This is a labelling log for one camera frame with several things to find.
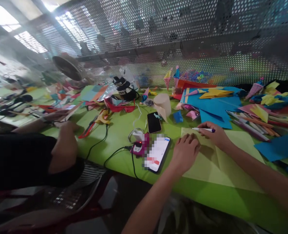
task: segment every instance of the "metal mesh panel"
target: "metal mesh panel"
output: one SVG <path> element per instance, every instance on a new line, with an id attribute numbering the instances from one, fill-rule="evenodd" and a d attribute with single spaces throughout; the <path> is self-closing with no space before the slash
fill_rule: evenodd
<path id="1" fill-rule="evenodd" d="M 41 55 L 66 52 L 97 83 L 121 65 L 144 86 L 164 86 L 176 65 L 181 79 L 217 85 L 288 79 L 288 0 L 73 0 L 25 27 Z"/>

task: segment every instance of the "smartphone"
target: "smartphone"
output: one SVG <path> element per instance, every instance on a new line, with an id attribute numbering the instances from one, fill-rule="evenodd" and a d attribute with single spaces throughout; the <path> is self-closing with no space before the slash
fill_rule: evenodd
<path id="1" fill-rule="evenodd" d="M 158 112 L 150 113 L 147 115 L 149 133 L 156 133 L 161 131 L 160 119 L 156 118 L 154 114 L 158 115 Z"/>
<path id="2" fill-rule="evenodd" d="M 157 137 L 147 154 L 147 165 L 149 170 L 157 173 L 161 167 L 161 163 L 166 154 L 167 147 L 169 145 L 169 137 Z"/>

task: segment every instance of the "pink origami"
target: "pink origami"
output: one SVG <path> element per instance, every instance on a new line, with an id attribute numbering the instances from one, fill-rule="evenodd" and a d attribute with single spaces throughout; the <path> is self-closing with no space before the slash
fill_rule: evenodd
<path id="1" fill-rule="evenodd" d="M 176 66 L 176 73 L 174 74 L 173 79 L 174 79 L 174 86 L 175 88 L 177 88 L 177 84 L 179 83 L 179 79 L 180 79 L 179 66 Z"/>
<path id="2" fill-rule="evenodd" d="M 186 114 L 187 117 L 191 117 L 192 120 L 195 120 L 199 116 L 199 112 L 196 110 L 191 110 Z"/>
<path id="3" fill-rule="evenodd" d="M 263 80 L 264 78 L 261 77 L 260 80 L 257 83 L 254 83 L 248 93 L 248 95 L 245 97 L 245 100 L 251 98 L 253 95 L 255 95 L 257 92 L 259 92 L 261 89 L 263 89 Z"/>
<path id="4" fill-rule="evenodd" d="M 164 76 L 164 83 L 166 84 L 167 91 L 169 91 L 169 83 L 170 83 L 170 79 L 171 79 L 171 72 L 172 72 L 172 68 Z"/>

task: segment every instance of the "hand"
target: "hand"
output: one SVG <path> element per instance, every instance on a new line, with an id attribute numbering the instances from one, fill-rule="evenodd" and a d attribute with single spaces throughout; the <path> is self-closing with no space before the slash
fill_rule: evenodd
<path id="1" fill-rule="evenodd" d="M 46 121 L 55 121 L 58 120 L 60 117 L 66 116 L 69 110 L 58 110 L 53 113 L 49 113 L 44 116 Z"/>
<path id="2" fill-rule="evenodd" d="M 55 125 L 58 124 L 58 128 L 67 128 L 67 129 L 71 129 L 73 132 L 77 131 L 80 126 L 71 122 L 71 121 L 65 121 L 65 122 L 62 122 L 62 123 L 55 123 Z"/>
<path id="3" fill-rule="evenodd" d="M 212 122 L 204 122 L 200 125 L 198 125 L 198 128 L 211 128 L 214 129 L 215 132 L 209 132 L 206 129 L 200 129 L 199 132 L 202 136 L 205 136 L 206 138 L 210 139 L 220 150 L 224 151 L 226 148 L 233 145 L 231 140 L 226 135 L 225 131 L 218 125 L 212 123 Z"/>
<path id="4" fill-rule="evenodd" d="M 173 169 L 179 176 L 182 176 L 192 167 L 199 149 L 200 144 L 194 134 L 186 134 L 179 138 L 174 147 L 169 168 Z"/>

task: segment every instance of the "window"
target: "window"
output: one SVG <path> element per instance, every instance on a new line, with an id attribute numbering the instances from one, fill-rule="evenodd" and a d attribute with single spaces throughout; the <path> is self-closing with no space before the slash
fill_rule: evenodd
<path id="1" fill-rule="evenodd" d="M 20 27 L 19 22 L 2 6 L 0 6 L 0 25 L 8 32 Z"/>
<path id="2" fill-rule="evenodd" d="M 28 49 L 36 52 L 36 53 L 44 53 L 47 52 L 47 49 L 44 48 L 33 36 L 29 34 L 29 32 L 25 31 L 18 35 L 14 36 L 20 43 L 26 46 Z"/>

